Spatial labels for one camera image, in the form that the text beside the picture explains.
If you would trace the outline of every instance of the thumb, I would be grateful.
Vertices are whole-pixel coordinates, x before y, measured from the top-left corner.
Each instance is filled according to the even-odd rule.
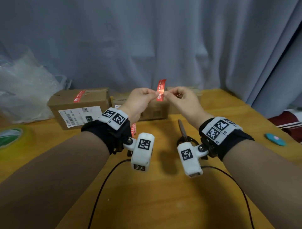
[[[151,100],[154,100],[154,99],[156,99],[159,96],[159,92],[149,93],[146,96],[147,96],[147,98],[148,98],[148,100],[150,102]]]
[[[174,105],[177,105],[180,101],[180,98],[177,98],[175,95],[168,91],[164,91],[164,97],[167,98],[167,100]]]

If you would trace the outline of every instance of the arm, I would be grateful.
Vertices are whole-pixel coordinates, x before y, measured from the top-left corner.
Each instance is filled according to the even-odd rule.
[[[201,107],[195,94],[184,87],[164,93],[197,130],[214,117]],[[223,158],[239,186],[275,228],[302,225],[302,169],[257,142],[244,140]]]
[[[136,122],[157,96],[147,88],[134,89],[120,109]],[[87,131],[34,158],[0,184],[0,225],[55,228],[108,158],[105,143]]]

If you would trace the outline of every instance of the wire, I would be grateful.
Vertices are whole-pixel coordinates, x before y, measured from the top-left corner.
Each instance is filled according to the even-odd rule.
[[[106,179],[104,180],[104,182],[103,182],[103,184],[102,184],[102,187],[101,187],[100,191],[98,192],[98,196],[97,196],[97,198],[96,198],[96,200],[95,200],[95,204],[94,204],[94,206],[93,206],[93,210],[92,210],[92,213],[91,213],[91,217],[90,217],[90,221],[89,221],[89,225],[88,225],[88,228],[87,228],[87,229],[90,229],[90,227],[91,227],[91,223],[92,223],[93,215],[94,215],[94,212],[95,212],[95,208],[96,208],[96,205],[98,204],[98,199],[99,199],[99,197],[100,197],[100,194],[101,194],[101,192],[102,192],[102,190],[103,190],[103,187],[104,187],[106,181],[108,180],[108,178],[109,178],[109,176],[112,174],[112,172],[113,172],[120,164],[122,164],[122,163],[124,163],[124,162],[126,162],[126,161],[131,161],[131,159],[126,159],[126,160],[123,160],[123,161],[119,162],[116,166],[113,167],[113,169],[110,171],[110,173],[107,175]]]
[[[98,196],[97,196],[97,198],[96,198],[96,200],[95,200],[95,204],[94,204],[94,206],[93,206],[93,210],[92,210],[92,213],[91,213],[91,217],[90,217],[90,221],[89,221],[89,225],[88,225],[88,228],[87,228],[87,229],[90,229],[90,227],[91,227],[91,223],[92,223],[92,220],[93,220],[93,215],[94,215],[94,213],[95,213],[96,205],[98,204],[98,199],[99,199],[99,197],[100,197],[100,195],[101,195],[101,192],[102,192],[102,190],[103,190],[103,188],[104,188],[104,185],[105,185],[106,181],[108,180],[108,178],[109,178],[109,176],[112,174],[112,172],[113,172],[120,164],[122,164],[122,163],[124,163],[124,162],[126,162],[126,161],[131,161],[131,159],[126,159],[126,160],[123,160],[123,161],[119,162],[116,166],[113,167],[113,169],[110,171],[110,173],[107,175],[106,179],[104,180],[104,182],[103,182],[103,184],[102,184],[102,187],[101,187],[100,191],[98,192]],[[221,169],[219,169],[219,168],[216,168],[216,167],[214,167],[214,166],[201,166],[201,168],[202,168],[202,169],[204,169],[204,168],[213,168],[213,169],[219,170],[220,172],[224,173],[224,174],[227,175],[229,178],[231,178],[231,179],[237,184],[237,182],[235,181],[235,179],[234,179],[231,175],[227,174],[225,171],[223,171],[223,170],[221,170]],[[238,185],[238,187],[239,187],[240,190],[242,191],[243,196],[244,196],[244,199],[245,199],[245,201],[246,201],[246,206],[247,206],[247,210],[248,210],[248,212],[249,212],[249,219],[250,219],[250,221],[251,221],[252,228],[255,229],[255,228],[254,228],[253,219],[252,219],[251,210],[250,210],[250,208],[249,208],[249,202],[247,201],[247,198],[246,198],[246,195],[245,195],[244,191],[241,189],[241,187],[240,187],[239,185]]]
[[[248,210],[248,212],[249,212],[249,219],[250,219],[250,221],[251,221],[251,226],[252,226],[253,229],[255,229],[254,223],[253,223],[252,214],[251,214],[251,210],[250,210],[250,208],[249,208],[249,202],[247,201],[247,198],[246,198],[246,195],[245,195],[244,191],[241,189],[241,187],[240,187],[239,184],[235,181],[235,179],[234,179],[231,175],[227,174],[225,171],[223,171],[223,170],[221,170],[221,169],[219,169],[219,168],[216,168],[216,167],[214,167],[214,166],[205,165],[205,166],[201,166],[201,168],[202,168],[202,169],[203,169],[203,168],[212,168],[212,169],[216,169],[216,170],[218,170],[218,171],[224,173],[225,175],[227,175],[229,178],[231,178],[231,179],[238,185],[238,187],[239,187],[240,190],[242,191],[242,194],[243,194],[244,199],[245,199],[245,201],[246,201],[246,206],[247,206],[247,210]]]

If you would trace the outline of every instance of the table surface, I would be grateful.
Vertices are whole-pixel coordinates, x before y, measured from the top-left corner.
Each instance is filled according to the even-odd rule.
[[[302,165],[302,146],[235,96],[221,89],[203,90],[201,104],[207,112],[234,121],[257,142]],[[187,134],[200,142],[198,131],[179,114],[169,115],[167,120],[137,122],[136,136],[141,132],[155,136],[149,171],[134,171],[130,162],[121,164],[104,186],[91,228],[251,228],[243,195],[229,177],[214,169],[204,169],[204,174],[196,178],[184,174],[176,146],[181,136],[178,119]],[[79,133],[63,131],[54,119],[28,126],[34,131],[35,145],[24,149],[22,156],[0,160],[0,182],[34,157]],[[265,133],[281,137],[287,146],[273,144],[264,138]],[[105,177],[126,158],[126,151],[109,157],[57,229],[87,228]],[[227,171],[218,158],[202,160],[201,165]],[[250,200],[249,204],[255,228],[273,228]]]

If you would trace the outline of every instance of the teal round object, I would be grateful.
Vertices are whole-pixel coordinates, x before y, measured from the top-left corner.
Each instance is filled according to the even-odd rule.
[[[276,135],[273,134],[265,134],[264,135],[268,140],[271,142],[275,143],[276,145],[279,146],[286,146],[285,141],[283,141],[281,138],[277,137]]]

